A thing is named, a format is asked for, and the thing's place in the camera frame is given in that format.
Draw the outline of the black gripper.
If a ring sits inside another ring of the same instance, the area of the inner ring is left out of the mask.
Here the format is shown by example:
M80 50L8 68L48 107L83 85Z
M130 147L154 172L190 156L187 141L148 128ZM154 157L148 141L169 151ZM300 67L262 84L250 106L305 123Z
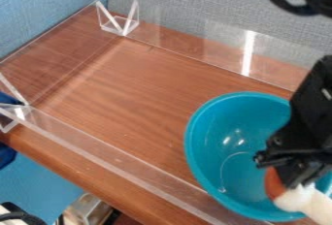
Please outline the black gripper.
M332 123L285 123L254 154L258 168L274 167L281 183L308 186L332 171Z

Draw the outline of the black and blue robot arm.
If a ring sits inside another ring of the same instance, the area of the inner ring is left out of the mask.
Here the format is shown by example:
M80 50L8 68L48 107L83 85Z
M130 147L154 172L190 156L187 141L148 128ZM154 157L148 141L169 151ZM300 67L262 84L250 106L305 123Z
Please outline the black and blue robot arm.
M305 0L294 6L286 0L273 5L296 16L332 18L332 0ZM308 185L332 172L332 55L314 62L289 100L290 116L256 153L260 168L273 167L288 188Z

